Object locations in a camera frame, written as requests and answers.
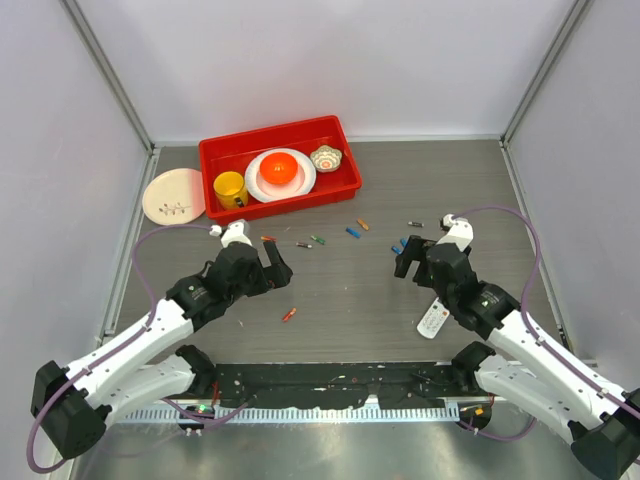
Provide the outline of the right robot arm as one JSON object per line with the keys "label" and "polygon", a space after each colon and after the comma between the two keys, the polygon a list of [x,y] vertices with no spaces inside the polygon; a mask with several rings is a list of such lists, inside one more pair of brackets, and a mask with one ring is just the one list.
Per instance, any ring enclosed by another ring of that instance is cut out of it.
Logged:
{"label": "right robot arm", "polygon": [[412,264],[460,326],[479,336],[454,359],[451,380],[465,395],[503,397],[560,436],[599,479],[619,479],[639,458],[639,392],[606,379],[555,341],[503,288],[480,281],[469,250],[412,235],[394,275]]}

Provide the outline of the white remote control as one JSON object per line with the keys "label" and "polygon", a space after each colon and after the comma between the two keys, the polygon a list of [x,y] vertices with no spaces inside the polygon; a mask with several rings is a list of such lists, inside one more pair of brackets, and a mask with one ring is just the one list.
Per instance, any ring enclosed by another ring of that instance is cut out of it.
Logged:
{"label": "white remote control", "polygon": [[436,298],[417,324],[417,332],[426,339],[434,339],[449,315],[449,310]]}

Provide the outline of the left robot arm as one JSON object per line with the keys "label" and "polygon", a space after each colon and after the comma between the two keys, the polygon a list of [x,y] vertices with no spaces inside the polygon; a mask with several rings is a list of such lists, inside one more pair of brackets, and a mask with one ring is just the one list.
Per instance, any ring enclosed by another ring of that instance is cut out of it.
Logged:
{"label": "left robot arm", "polygon": [[55,361],[40,367],[31,401],[32,430],[44,431],[62,459],[70,460],[150,402],[183,393],[205,397],[217,372],[197,347],[182,345],[163,362],[148,362],[221,318],[237,300],[290,283],[293,272],[276,244],[263,246],[268,266],[253,246],[232,242],[200,272],[178,280],[146,316],[107,344],[65,367]]}

